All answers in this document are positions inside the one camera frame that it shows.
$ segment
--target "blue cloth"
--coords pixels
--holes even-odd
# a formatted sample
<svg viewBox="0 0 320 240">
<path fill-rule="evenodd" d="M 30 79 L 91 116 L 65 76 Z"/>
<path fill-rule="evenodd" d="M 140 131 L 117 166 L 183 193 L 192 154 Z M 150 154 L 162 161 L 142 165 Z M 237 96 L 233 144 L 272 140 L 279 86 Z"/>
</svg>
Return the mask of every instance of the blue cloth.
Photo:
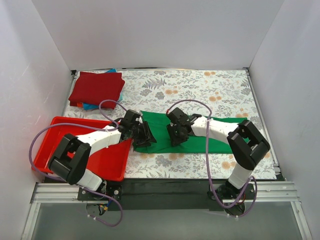
<svg viewBox="0 0 320 240">
<path fill-rule="evenodd" d="M 116 72 L 117 72 L 117 70 L 115 68 L 110 69 L 109 71 L 106 71 L 106 73 L 116 73 Z M 122 101 L 122 99 L 123 98 L 122 98 L 122 92 L 121 92 L 118 101 Z M 97 105 L 88 104 L 88 103 L 83 103 L 82 105 L 83 105 L 83 109 L 84 110 L 98 109 L 99 108 L 99 106 L 97 106 Z"/>
</svg>

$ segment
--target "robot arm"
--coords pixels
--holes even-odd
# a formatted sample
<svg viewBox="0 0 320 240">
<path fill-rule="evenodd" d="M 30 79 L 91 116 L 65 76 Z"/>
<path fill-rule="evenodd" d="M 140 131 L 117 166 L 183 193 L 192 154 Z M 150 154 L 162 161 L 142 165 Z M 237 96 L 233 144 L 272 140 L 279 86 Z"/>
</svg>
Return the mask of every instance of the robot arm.
<svg viewBox="0 0 320 240">
<path fill-rule="evenodd" d="M 137 146 L 149 146 L 157 141 L 149 125 L 141 120 L 141 115 L 128 110 L 121 119 L 118 129 L 111 123 L 105 131 L 94 131 L 84 135 L 63 136 L 48 162 L 48 168 L 70 185 L 78 184 L 96 191 L 103 187 L 103 179 L 87 169 L 90 155 L 95 152 L 132 138 Z"/>
<path fill-rule="evenodd" d="M 188 116 L 177 107 L 168 113 L 167 117 L 171 121 L 167 125 L 167 130 L 173 146 L 186 142 L 192 135 L 203 137 L 207 135 L 208 119 L 204 116 L 199 114 Z M 227 183 L 240 190 L 257 164 L 270 150 L 269 143 L 249 120 L 237 124 L 211 119 L 208 133 L 209 138 L 230 145 L 237 164 Z"/>
</svg>

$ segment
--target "green towel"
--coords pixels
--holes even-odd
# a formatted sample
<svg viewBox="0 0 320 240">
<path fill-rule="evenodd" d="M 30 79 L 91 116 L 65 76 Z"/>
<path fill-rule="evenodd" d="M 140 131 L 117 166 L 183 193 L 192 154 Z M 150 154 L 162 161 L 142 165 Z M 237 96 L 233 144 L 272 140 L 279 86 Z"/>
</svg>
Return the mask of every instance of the green towel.
<svg viewBox="0 0 320 240">
<path fill-rule="evenodd" d="M 170 137 L 166 126 L 170 123 L 169 118 L 164 113 L 155 113 L 142 111 L 143 120 L 149 123 L 150 130 L 156 139 L 157 143 L 151 143 L 147 147 L 134 147 L 134 150 L 139 153 L 146 154 L 163 154 L 163 153 L 205 153 L 206 152 L 206 137 L 190 136 L 188 141 L 181 143 L 178 146 L 171 146 Z M 246 118 L 230 117 L 216 118 L 214 120 L 224 123 L 241 123 Z M 211 154 L 232 154 L 228 144 L 215 139 L 209 140 L 209 153 Z"/>
</svg>

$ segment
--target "floral tablecloth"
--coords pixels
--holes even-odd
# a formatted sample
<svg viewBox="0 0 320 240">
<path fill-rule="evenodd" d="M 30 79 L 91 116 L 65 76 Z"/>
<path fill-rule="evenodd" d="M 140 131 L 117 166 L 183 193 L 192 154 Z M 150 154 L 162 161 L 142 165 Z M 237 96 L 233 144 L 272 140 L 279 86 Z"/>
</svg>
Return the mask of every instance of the floral tablecloth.
<svg viewBox="0 0 320 240">
<path fill-rule="evenodd" d="M 127 109 L 165 113 L 170 105 L 183 99 L 204 102 L 218 118 L 247 117 L 263 133 L 263 125 L 258 115 L 249 81 L 244 70 L 124 70 L 121 103 Z M 207 115 L 208 110 L 193 102 L 180 103 L 187 114 Z M 123 117 L 124 111 L 104 110 L 113 119 Z M 64 116 L 103 120 L 99 110 L 83 110 L 68 106 Z M 232 154 L 210 154 L 211 176 L 226 179 L 236 162 Z M 273 156 L 268 153 L 255 168 L 257 179 L 275 179 Z M 127 161 L 126 178 L 207 178 L 204 154 L 138 153 L 131 149 Z"/>
</svg>

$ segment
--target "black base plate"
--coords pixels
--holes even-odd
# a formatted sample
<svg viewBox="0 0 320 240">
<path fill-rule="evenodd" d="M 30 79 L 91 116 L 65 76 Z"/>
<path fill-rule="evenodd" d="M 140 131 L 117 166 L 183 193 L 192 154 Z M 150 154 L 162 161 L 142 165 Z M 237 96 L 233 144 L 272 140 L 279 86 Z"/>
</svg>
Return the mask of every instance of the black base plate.
<svg viewBox="0 0 320 240">
<path fill-rule="evenodd" d="M 213 180 L 217 189 L 226 180 Z M 178 209 L 209 209 L 223 211 L 215 200 L 208 197 L 209 183 L 207 179 L 150 179 L 126 178 L 122 182 L 110 182 L 112 190 L 120 189 L 117 196 L 124 210 L 178 210 Z M 254 188 L 248 184 L 245 199 L 254 198 Z M 79 201 L 99 201 L 97 196 L 89 192 L 83 194 L 79 189 Z M 108 211 L 118 211 L 116 204 L 111 204 Z"/>
</svg>

